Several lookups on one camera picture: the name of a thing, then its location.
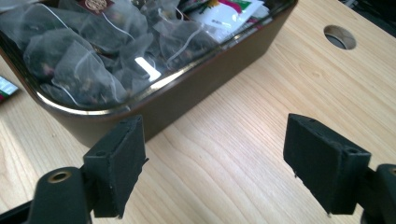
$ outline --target brown container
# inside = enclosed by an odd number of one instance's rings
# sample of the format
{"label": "brown container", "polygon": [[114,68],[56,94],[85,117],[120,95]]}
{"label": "brown container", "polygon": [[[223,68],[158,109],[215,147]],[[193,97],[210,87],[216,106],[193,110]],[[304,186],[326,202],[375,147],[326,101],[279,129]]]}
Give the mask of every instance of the brown container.
{"label": "brown container", "polygon": [[100,110],[72,108],[55,102],[40,89],[38,81],[27,70],[21,51],[1,32],[0,48],[30,96],[83,145],[93,146],[114,124],[137,114],[143,116],[145,137],[149,140],[261,57],[296,4],[297,0],[267,0],[265,5],[270,8],[270,15],[257,25],[203,58],[163,76],[125,104]]}

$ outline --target rectangular box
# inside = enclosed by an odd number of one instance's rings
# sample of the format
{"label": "rectangular box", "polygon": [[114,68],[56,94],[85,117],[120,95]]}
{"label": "rectangular box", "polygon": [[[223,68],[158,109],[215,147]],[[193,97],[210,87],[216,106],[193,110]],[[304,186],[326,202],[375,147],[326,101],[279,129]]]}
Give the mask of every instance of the rectangular box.
{"label": "rectangular box", "polygon": [[145,137],[149,140],[261,57],[296,4],[297,0],[267,0],[268,17],[202,58],[163,76],[127,103],[103,110],[84,110],[55,102],[29,73],[21,51],[1,32],[0,48],[30,96],[85,146],[91,147],[121,119],[139,114],[143,116]]}

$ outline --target dark floor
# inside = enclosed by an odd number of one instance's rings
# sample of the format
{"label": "dark floor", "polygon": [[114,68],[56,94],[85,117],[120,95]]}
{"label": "dark floor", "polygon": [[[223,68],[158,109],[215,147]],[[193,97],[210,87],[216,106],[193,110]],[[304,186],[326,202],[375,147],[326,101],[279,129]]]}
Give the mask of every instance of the dark floor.
{"label": "dark floor", "polygon": [[[389,5],[389,8],[394,7],[394,5],[395,1],[393,1],[392,5]],[[355,2],[352,9],[388,34],[396,37],[396,17],[394,15],[387,15],[381,11],[381,8],[372,6],[371,0],[358,0]]]}

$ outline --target dark brown tray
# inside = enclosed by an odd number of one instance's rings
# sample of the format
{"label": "dark brown tray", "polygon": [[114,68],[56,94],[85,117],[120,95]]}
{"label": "dark brown tray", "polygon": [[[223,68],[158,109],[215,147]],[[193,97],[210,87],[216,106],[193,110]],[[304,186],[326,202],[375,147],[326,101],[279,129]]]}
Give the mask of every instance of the dark brown tray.
{"label": "dark brown tray", "polygon": [[17,46],[1,32],[0,53],[30,96],[85,146],[91,147],[117,122],[137,114],[143,116],[149,140],[261,57],[296,4],[297,0],[267,0],[269,18],[259,21],[257,25],[264,25],[254,33],[246,29],[203,58],[163,76],[127,103],[101,110],[72,108],[53,101],[28,72]]}

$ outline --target wooden table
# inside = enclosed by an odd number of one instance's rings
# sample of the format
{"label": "wooden table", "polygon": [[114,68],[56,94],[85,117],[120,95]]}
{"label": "wooden table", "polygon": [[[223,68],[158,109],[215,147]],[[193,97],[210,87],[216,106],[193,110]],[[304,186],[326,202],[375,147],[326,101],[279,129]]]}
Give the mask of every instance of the wooden table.
{"label": "wooden table", "polygon": [[[324,36],[339,25],[353,50]],[[287,116],[318,119],[396,163],[396,40],[338,1],[301,0],[268,52],[147,142],[123,220],[94,223],[359,223],[331,216],[283,161]],[[21,83],[0,60],[1,76]],[[77,142],[25,90],[0,105],[0,213],[46,172],[82,164]]]}

